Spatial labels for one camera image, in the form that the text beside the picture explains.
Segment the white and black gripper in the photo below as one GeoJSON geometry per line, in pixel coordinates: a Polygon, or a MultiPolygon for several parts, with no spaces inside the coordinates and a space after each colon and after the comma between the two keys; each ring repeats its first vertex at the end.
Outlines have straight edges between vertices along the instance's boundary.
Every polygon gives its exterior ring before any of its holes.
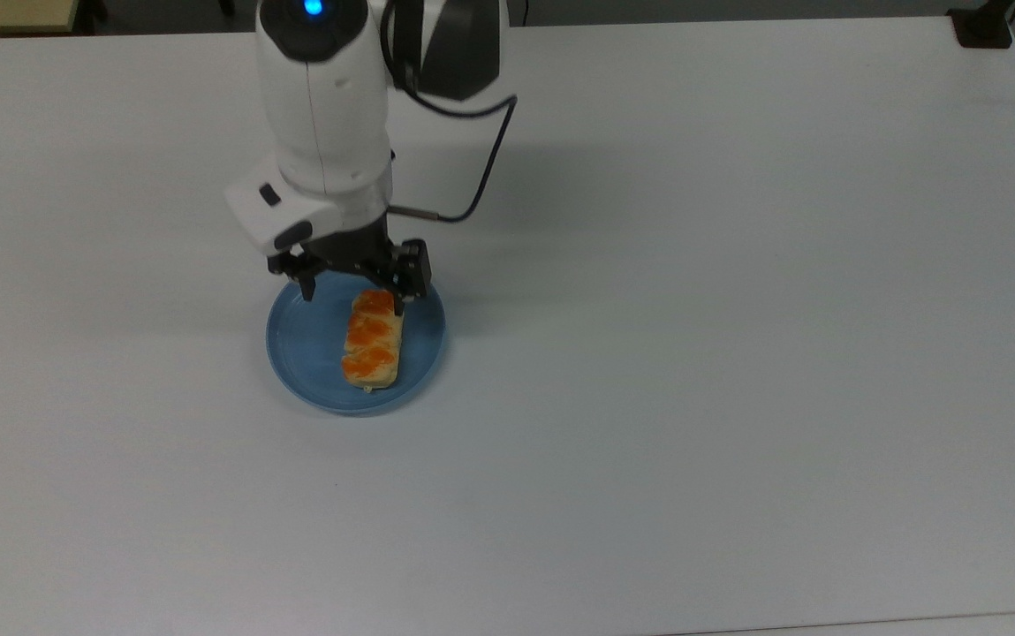
{"type": "Polygon", "coordinates": [[[391,168],[373,184],[333,196],[301,192],[269,155],[225,190],[241,228],[264,254],[270,274],[285,276],[312,302],[327,271],[358,276],[391,294],[397,317],[406,301],[426,298],[433,270],[427,243],[394,243],[389,234],[391,168]]]}

